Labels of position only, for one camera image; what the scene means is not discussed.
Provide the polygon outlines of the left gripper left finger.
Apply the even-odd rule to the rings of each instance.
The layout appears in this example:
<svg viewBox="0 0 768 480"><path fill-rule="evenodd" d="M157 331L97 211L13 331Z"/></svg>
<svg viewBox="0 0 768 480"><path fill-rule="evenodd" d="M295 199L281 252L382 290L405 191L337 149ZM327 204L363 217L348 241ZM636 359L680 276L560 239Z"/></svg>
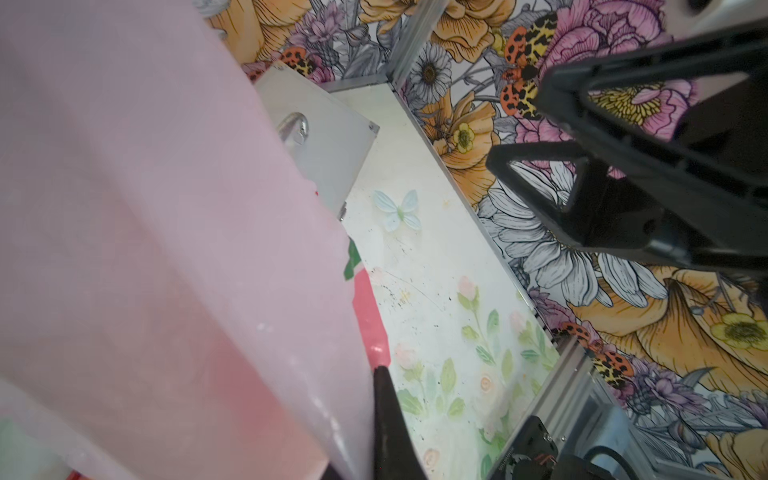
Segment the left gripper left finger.
<svg viewBox="0 0 768 480"><path fill-rule="evenodd" d="M390 372L373 371L374 449L376 480L425 480L427 478L409 437Z"/></svg>

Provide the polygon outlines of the pink plastic bag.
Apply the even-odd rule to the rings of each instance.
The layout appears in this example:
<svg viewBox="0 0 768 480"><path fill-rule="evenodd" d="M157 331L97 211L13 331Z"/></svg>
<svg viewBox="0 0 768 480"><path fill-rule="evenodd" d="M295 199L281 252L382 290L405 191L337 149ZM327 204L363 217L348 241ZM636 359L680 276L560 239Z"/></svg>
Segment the pink plastic bag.
<svg viewBox="0 0 768 480"><path fill-rule="evenodd" d="M1 411L93 479L373 475L349 237L189 1L1 5Z"/></svg>

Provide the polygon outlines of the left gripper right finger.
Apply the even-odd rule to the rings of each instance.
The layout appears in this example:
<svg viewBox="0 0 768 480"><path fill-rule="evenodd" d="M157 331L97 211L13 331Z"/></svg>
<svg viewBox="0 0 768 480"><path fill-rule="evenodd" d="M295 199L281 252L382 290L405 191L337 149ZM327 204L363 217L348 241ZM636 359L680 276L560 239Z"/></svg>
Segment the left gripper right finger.
<svg viewBox="0 0 768 480"><path fill-rule="evenodd" d="M612 87L742 73L668 141L593 100ZM566 142L501 145L487 165L562 243L637 262L767 272L767 23L561 65L539 110Z"/></svg>

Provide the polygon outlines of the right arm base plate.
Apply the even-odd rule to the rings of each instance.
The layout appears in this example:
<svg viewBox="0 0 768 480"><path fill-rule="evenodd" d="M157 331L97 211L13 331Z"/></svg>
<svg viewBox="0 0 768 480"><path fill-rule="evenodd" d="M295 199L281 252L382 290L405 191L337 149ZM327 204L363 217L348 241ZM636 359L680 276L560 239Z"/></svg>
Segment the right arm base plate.
<svg viewBox="0 0 768 480"><path fill-rule="evenodd" d="M490 480L545 480L552 475L559 450L544 423L529 416L510 446L491 468Z"/></svg>

